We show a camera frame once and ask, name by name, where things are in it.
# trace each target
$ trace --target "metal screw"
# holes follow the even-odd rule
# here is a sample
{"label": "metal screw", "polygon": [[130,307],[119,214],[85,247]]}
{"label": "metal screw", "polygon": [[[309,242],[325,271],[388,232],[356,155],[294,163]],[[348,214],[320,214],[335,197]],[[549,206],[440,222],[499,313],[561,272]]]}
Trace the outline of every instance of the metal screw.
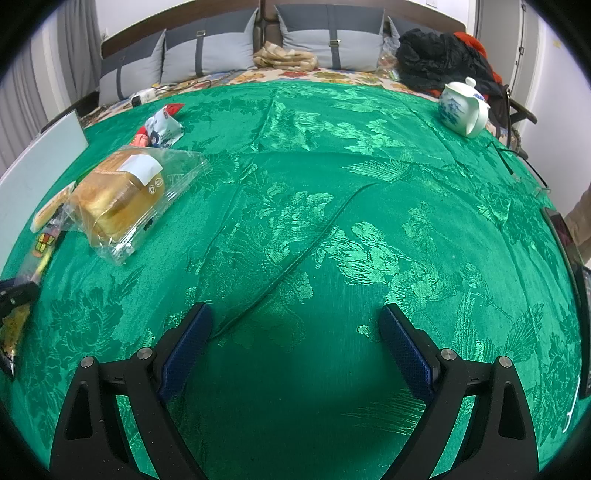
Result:
{"label": "metal screw", "polygon": [[499,363],[505,368],[510,368],[513,365],[513,362],[508,356],[500,356]]}
{"label": "metal screw", "polygon": [[86,356],[84,357],[82,360],[80,360],[80,366],[82,368],[88,368],[90,367],[93,363],[95,363],[95,359],[92,358],[91,356]]}
{"label": "metal screw", "polygon": [[452,360],[455,360],[457,358],[457,353],[454,352],[451,348],[444,348],[443,350],[441,350],[441,358],[443,358],[444,360],[449,360],[451,362]]}
{"label": "metal screw", "polygon": [[140,348],[138,350],[138,358],[140,360],[147,360],[152,356],[152,349],[149,346],[145,346],[144,348]]}

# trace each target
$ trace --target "teapot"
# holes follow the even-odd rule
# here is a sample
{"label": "teapot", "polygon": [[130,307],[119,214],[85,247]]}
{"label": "teapot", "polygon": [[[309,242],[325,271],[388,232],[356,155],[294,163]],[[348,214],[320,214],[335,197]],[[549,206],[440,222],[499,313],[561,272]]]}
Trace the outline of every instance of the teapot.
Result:
{"label": "teapot", "polygon": [[486,126],[491,107],[475,89],[476,80],[446,83],[439,97],[439,116],[443,124],[468,138],[476,137]]}

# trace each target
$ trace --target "wooden headboard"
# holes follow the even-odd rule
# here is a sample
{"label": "wooden headboard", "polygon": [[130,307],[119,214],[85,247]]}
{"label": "wooden headboard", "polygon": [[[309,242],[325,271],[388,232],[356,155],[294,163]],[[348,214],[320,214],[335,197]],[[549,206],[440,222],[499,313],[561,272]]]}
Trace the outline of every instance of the wooden headboard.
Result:
{"label": "wooden headboard", "polygon": [[253,33],[254,49],[256,51],[261,48],[264,40],[281,44],[276,5],[326,3],[385,8],[386,15],[403,18],[440,32],[466,31],[466,26],[459,20],[410,0],[192,0],[148,17],[107,38],[101,45],[101,53],[103,58],[107,58],[132,43],[165,28],[176,28],[200,18],[212,17],[244,8],[259,7]]}

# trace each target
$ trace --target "white label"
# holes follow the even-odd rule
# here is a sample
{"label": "white label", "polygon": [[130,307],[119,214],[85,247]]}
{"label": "white label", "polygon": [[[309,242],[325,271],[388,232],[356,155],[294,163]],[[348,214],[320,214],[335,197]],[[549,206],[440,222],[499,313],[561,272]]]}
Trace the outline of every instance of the white label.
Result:
{"label": "white label", "polygon": [[162,171],[162,165],[150,155],[131,155],[117,171],[126,171],[146,186],[154,176]]}

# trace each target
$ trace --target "gray curtain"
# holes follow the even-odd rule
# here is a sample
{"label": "gray curtain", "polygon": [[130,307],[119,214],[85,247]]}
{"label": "gray curtain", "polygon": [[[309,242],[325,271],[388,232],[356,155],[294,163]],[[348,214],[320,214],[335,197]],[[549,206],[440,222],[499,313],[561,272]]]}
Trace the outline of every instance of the gray curtain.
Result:
{"label": "gray curtain", "polygon": [[68,0],[57,11],[61,69],[71,103],[96,90],[100,80],[100,32],[95,0]]}
{"label": "gray curtain", "polygon": [[47,121],[29,40],[0,83],[0,176]]}

